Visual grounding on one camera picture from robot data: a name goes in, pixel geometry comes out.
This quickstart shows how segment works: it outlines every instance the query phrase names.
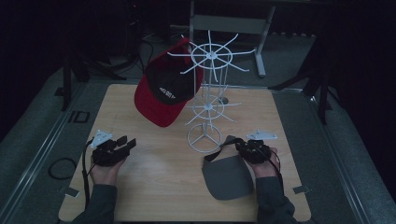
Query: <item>forearm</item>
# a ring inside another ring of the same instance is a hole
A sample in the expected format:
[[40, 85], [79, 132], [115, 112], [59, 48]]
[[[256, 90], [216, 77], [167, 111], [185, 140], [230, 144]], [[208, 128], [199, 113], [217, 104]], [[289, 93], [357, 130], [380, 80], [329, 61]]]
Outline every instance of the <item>forearm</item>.
[[258, 223], [297, 223], [294, 219], [294, 205], [283, 195], [276, 176], [256, 179]]
[[114, 209], [117, 201], [117, 188], [110, 185], [93, 185], [90, 204], [73, 220], [73, 224], [114, 222]]

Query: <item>table surface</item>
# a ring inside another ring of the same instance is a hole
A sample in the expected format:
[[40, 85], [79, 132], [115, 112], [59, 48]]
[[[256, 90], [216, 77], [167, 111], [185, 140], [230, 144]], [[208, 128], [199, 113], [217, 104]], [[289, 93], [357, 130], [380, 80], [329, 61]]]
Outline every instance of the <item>table surface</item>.
[[[109, 86], [90, 134], [92, 139], [97, 130], [102, 130], [112, 133], [114, 140], [124, 135], [129, 140], [136, 138], [137, 146], [131, 150], [131, 156], [120, 169], [115, 219], [256, 221], [255, 193], [235, 200], [218, 201], [207, 190], [201, 170], [203, 157], [207, 153], [192, 149], [187, 141], [189, 129], [204, 123], [204, 120], [194, 119], [192, 123], [186, 124], [195, 117], [192, 108], [186, 106], [173, 124], [160, 128], [136, 110], [135, 88], [136, 85]], [[248, 133], [256, 130], [276, 134], [277, 139], [266, 140], [265, 144], [278, 150], [285, 194], [296, 208], [294, 216], [299, 221], [311, 218], [305, 195], [295, 194], [292, 190], [300, 187], [301, 181], [272, 93], [263, 89], [229, 88], [224, 96], [229, 99], [229, 105], [241, 104], [225, 106], [224, 116], [213, 120], [213, 125], [221, 132], [221, 141], [227, 135], [246, 139]], [[205, 139], [199, 141], [198, 145], [199, 148], [213, 147]], [[233, 146], [228, 147], [220, 154], [222, 157], [237, 154]], [[90, 164], [91, 154], [92, 150], [88, 147], [87, 164]], [[70, 188], [79, 190], [79, 195], [77, 198], [65, 196], [59, 212], [59, 218], [63, 221], [72, 220], [84, 210], [81, 170], [80, 160], [70, 184]]]

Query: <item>black cable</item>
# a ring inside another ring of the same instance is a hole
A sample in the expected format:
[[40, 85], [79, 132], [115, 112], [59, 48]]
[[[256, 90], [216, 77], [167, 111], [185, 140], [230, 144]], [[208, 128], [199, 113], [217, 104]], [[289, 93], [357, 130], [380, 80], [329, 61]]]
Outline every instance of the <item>black cable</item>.
[[[149, 56], [148, 56], [148, 60], [147, 60], [147, 64], [149, 64], [149, 61], [151, 60], [151, 57], [152, 57], [152, 54], [154, 53], [154, 47], [152, 46], [152, 44], [150, 44], [147, 40], [145, 40], [145, 39], [142, 39], [142, 43], [144, 43], [144, 44], [147, 44], [147, 45], [149, 45], [150, 46], [150, 48], [151, 48], [151, 52], [150, 52], [150, 54], [149, 54]], [[142, 60], [142, 58], [140, 57], [140, 54], [139, 54], [139, 62], [142, 64], [142, 71], [144, 72], [145, 71], [145, 65], [143, 65], [143, 60]]]
[[274, 167], [274, 169], [276, 170], [276, 174], [277, 174], [277, 179], [279, 180], [279, 184], [280, 184], [280, 187], [282, 188], [282, 192], [283, 192], [283, 194], [285, 194], [285, 190], [284, 190], [284, 187], [283, 187], [283, 176], [282, 176], [282, 174], [280, 173], [280, 158], [276, 155], [276, 153], [273, 151], [273, 150], [271, 150], [271, 149], [269, 149], [269, 150], [271, 150], [271, 153], [273, 153], [275, 156], [276, 156], [276, 158], [279, 160], [279, 169], [276, 167], [276, 165], [271, 161], [271, 158], [268, 158], [266, 155], [265, 155], [265, 153], [263, 153], [258, 147], [255, 147], [263, 156], [264, 156], [264, 158], [267, 160], [267, 161], [269, 161], [270, 162], [270, 164]]
[[53, 166], [54, 166], [56, 163], [58, 163], [59, 161], [70, 161], [70, 162], [73, 164], [75, 170], [76, 170], [76, 168], [77, 168], [76, 162], [73, 161], [72, 159], [70, 159], [70, 158], [60, 158], [59, 160], [53, 162], [53, 163], [50, 165], [50, 167], [49, 167], [49, 169], [48, 169], [49, 176], [52, 177], [52, 178], [54, 178], [54, 179], [57, 179], [57, 180], [66, 180], [66, 179], [71, 179], [71, 178], [73, 178], [73, 175], [69, 175], [69, 176], [57, 176], [57, 175], [55, 175], [55, 174], [52, 172]]
[[140, 62], [140, 64], [141, 64], [141, 67], [139, 67], [139, 65], [138, 65], [137, 63], [136, 63], [136, 66], [137, 66], [138, 68], [140, 68], [140, 70], [142, 70], [142, 73], [144, 73], [144, 72], [145, 72], [145, 65], [143, 65], [143, 60], [142, 60], [142, 57], [140, 57], [140, 55], [139, 55], [138, 60], [139, 60], [139, 62]]
[[133, 64], [130, 64], [127, 68], [125, 68], [125, 69], [123, 69], [123, 70], [119, 70], [119, 71], [117, 71], [117, 75], [120, 75], [120, 74], [122, 74], [122, 73], [124, 73], [124, 72], [126, 72], [126, 71], [129, 71], [129, 70], [131, 70], [133, 67], [135, 67], [136, 66], [136, 64], [137, 64], [137, 58], [136, 58], [136, 60], [134, 60], [134, 62], [133, 62]]
[[122, 68], [125, 68], [133, 63], [136, 62], [137, 57], [139, 57], [138, 55], [135, 55], [134, 57], [132, 55], [127, 55], [124, 56], [124, 58], [126, 59], [125, 62], [123, 63], [119, 63], [119, 64], [115, 64], [115, 65], [110, 65], [110, 66], [106, 66], [106, 68], [110, 69], [111, 71], [115, 72], [117, 70], [120, 70]]
[[91, 170], [93, 169], [93, 167], [95, 167], [96, 163], [93, 164], [93, 166], [91, 167], [90, 171], [88, 171], [87, 175], [90, 174]]
[[88, 141], [85, 145], [84, 149], [82, 150], [82, 179], [84, 181], [84, 192], [85, 192], [85, 209], [87, 209], [88, 204], [90, 203], [90, 182], [88, 181], [88, 173], [87, 173], [87, 166], [85, 164], [85, 155], [87, 154], [87, 147], [92, 143]]

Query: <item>hand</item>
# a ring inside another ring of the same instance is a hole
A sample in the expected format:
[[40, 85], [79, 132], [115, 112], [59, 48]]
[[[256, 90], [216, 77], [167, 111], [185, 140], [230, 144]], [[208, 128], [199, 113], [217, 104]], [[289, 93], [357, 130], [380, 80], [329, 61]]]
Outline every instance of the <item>hand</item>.
[[125, 161], [126, 158], [122, 161], [119, 161], [114, 166], [108, 166], [108, 167], [94, 165], [91, 162], [93, 168], [91, 169], [90, 176], [93, 184], [116, 186], [117, 177], [119, 175], [119, 169], [124, 164]]
[[[270, 147], [270, 149], [274, 152], [271, 154], [271, 161], [276, 166], [276, 169], [279, 170], [279, 161], [276, 159], [277, 149], [275, 147]], [[247, 164], [253, 170], [256, 178], [277, 176], [275, 167], [269, 161], [265, 161], [259, 164], [252, 164], [250, 162], [247, 162]]]

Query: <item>wire hat rack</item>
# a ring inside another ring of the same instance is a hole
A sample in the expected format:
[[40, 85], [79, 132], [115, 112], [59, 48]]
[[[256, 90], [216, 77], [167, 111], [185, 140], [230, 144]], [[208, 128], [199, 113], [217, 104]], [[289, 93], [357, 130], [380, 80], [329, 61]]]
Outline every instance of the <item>wire hat rack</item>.
[[[213, 124], [214, 119], [224, 117], [229, 121], [236, 122], [224, 114], [225, 107], [241, 104], [228, 104], [228, 99], [224, 97], [224, 93], [228, 87], [226, 85], [228, 70], [230, 66], [242, 72], [248, 72], [249, 70], [232, 64], [233, 56], [249, 54], [255, 51], [254, 49], [245, 52], [231, 52], [228, 46], [235, 41], [238, 35], [235, 35], [234, 38], [224, 45], [212, 43], [210, 30], [207, 31], [207, 35], [208, 43], [206, 44], [196, 45], [190, 42], [192, 46], [189, 50], [190, 54], [174, 54], [168, 52], [169, 55], [175, 57], [191, 57], [193, 66], [180, 74], [186, 74], [193, 69], [195, 75], [195, 68], [198, 66], [204, 69], [204, 84], [202, 85], [202, 91], [200, 94], [196, 93], [194, 95], [192, 105], [188, 106], [192, 108], [195, 117], [186, 123], [186, 125], [188, 125], [196, 119], [202, 119], [204, 121], [203, 123], [191, 127], [187, 133], [187, 140], [190, 147], [203, 153], [215, 151], [222, 143], [221, 132], [219, 128]], [[208, 83], [206, 84], [205, 77], [207, 73]], [[208, 139], [213, 147], [199, 148], [197, 143], [204, 139]]]

